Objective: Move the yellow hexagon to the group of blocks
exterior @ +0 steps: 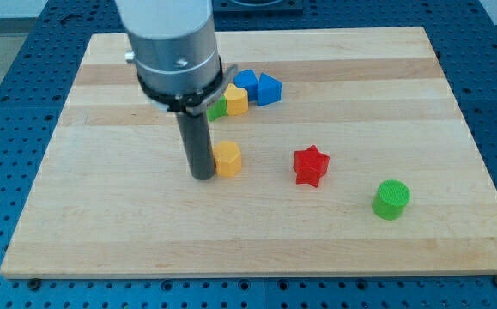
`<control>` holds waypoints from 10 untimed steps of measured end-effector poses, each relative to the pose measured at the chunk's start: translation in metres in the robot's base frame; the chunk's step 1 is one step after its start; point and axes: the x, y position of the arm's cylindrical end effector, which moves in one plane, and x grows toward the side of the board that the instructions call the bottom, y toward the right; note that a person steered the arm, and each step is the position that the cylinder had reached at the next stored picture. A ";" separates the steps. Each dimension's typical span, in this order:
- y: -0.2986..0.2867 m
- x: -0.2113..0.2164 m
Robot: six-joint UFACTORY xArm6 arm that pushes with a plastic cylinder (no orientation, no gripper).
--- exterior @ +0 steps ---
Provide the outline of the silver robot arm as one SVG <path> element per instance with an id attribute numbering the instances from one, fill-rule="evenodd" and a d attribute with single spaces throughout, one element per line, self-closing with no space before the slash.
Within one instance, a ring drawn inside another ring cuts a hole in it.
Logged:
<path id="1" fill-rule="evenodd" d="M 238 72 L 219 55 L 209 0 L 115 0 L 141 90 L 158 109 L 175 114 L 191 176 L 215 174 L 207 111 Z"/>

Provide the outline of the green block behind arm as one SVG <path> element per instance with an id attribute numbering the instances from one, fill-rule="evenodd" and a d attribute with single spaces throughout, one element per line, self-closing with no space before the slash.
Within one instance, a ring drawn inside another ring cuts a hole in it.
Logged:
<path id="1" fill-rule="evenodd" d="M 206 115 L 208 121 L 210 122 L 213 122 L 218 118 L 227 116 L 228 115 L 227 99 L 224 96 L 222 96 L 215 104 L 213 104 L 207 109 Z"/>

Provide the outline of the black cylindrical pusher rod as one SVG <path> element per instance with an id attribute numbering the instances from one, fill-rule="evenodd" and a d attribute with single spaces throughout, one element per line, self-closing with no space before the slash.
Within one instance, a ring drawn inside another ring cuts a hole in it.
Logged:
<path id="1" fill-rule="evenodd" d="M 215 175 L 215 159 L 206 114 L 177 113 L 176 119 L 191 176 L 197 180 L 212 178 Z"/>

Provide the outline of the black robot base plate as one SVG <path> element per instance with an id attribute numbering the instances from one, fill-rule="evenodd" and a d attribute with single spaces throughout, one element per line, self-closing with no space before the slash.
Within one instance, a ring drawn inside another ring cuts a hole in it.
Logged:
<path id="1" fill-rule="evenodd" d="M 304 0 L 212 0 L 216 13 L 302 12 Z"/>

